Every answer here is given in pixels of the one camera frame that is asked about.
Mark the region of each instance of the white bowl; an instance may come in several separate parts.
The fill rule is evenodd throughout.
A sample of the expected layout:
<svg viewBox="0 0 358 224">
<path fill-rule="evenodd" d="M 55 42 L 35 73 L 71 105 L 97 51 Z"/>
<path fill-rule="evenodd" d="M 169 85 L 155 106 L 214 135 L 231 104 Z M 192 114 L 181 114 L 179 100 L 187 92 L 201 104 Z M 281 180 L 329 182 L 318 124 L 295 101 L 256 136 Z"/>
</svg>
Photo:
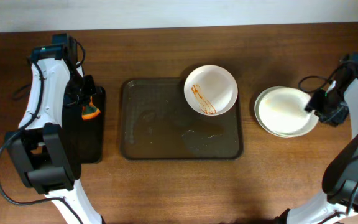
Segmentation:
<svg viewBox="0 0 358 224">
<path fill-rule="evenodd" d="M 302 136 L 317 125 L 318 117 L 304 108 L 310 95 L 287 87 L 271 87 L 263 91 L 255 102 L 255 116 L 266 131 L 289 138 Z"/>
<path fill-rule="evenodd" d="M 197 112 L 216 116 L 227 112 L 236 102 L 237 83 L 224 68 L 205 65 L 190 73 L 185 82 L 187 103 Z"/>
</svg>

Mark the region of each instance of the wooden table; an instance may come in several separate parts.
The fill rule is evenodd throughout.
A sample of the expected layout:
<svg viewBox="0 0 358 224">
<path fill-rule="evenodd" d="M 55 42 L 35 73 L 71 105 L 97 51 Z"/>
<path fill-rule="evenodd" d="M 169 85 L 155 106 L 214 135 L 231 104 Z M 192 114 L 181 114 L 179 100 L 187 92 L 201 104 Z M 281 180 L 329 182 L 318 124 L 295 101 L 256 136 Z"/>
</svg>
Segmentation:
<svg viewBox="0 0 358 224">
<path fill-rule="evenodd" d="M 25 58 L 57 32 L 0 34 L 0 146 L 27 100 L 12 92 L 31 81 Z M 327 165 L 351 140 L 350 122 L 319 124 L 298 138 L 264 131 L 252 115 L 270 86 L 296 87 L 307 75 L 328 76 L 358 52 L 358 23 L 70 31 L 86 49 L 85 72 L 107 92 L 103 161 L 83 165 L 83 187 L 107 223 L 244 223 L 271 219 L 321 189 Z M 129 78 L 185 77 L 219 65 L 236 78 L 245 151 L 236 161 L 127 161 L 119 152 L 120 87 Z M 23 186 L 5 152 L 2 184 L 16 200 L 42 198 Z M 51 203 L 17 207 L 0 196 L 0 223 L 63 223 Z M 358 223 L 358 217 L 347 224 Z"/>
</svg>

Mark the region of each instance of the plastic tray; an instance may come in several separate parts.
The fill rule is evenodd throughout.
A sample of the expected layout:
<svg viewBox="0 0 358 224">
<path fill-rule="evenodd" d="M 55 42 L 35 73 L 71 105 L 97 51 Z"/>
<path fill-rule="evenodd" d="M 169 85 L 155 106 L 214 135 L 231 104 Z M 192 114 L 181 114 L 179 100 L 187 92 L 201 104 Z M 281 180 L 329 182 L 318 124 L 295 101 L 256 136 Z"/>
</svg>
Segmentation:
<svg viewBox="0 0 358 224">
<path fill-rule="evenodd" d="M 205 116 L 188 105 L 180 79 L 129 80 L 122 87 L 120 150 L 126 159 L 237 159 L 239 99 L 228 112 Z"/>
</svg>

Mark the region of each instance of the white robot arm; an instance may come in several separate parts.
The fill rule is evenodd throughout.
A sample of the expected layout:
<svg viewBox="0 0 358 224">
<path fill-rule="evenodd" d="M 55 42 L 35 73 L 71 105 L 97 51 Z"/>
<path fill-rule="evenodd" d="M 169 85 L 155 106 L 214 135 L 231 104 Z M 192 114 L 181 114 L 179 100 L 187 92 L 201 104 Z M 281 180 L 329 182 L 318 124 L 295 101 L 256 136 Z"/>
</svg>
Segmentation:
<svg viewBox="0 0 358 224">
<path fill-rule="evenodd" d="M 306 110 L 316 110 L 321 122 L 333 126 L 341 124 L 349 112 L 353 140 L 327 168 L 323 189 L 304 205 L 277 217 L 276 223 L 333 224 L 358 215 L 358 76 L 351 77 L 358 72 L 358 63 L 353 61 L 358 54 L 352 57 L 347 63 L 350 67 L 343 66 L 328 92 L 318 90 Z"/>
<path fill-rule="evenodd" d="M 30 56 L 33 81 L 27 109 L 19 129 L 6 134 L 6 147 L 23 184 L 33 187 L 46 199 L 34 202 L 16 202 L 0 192 L 15 205 L 32 205 L 52 201 L 67 223 L 100 224 L 102 216 L 96 212 L 80 182 L 81 159 L 73 145 L 70 131 L 79 126 L 103 130 L 103 119 L 92 120 L 100 114 L 92 97 L 99 97 L 91 75 L 83 75 L 81 62 L 77 62 L 79 43 L 67 34 L 53 36 L 52 45 L 37 47 Z M 102 135 L 103 131 L 93 133 Z M 99 139 L 84 139 L 101 146 Z M 33 150 L 42 147 L 41 153 Z"/>
</svg>

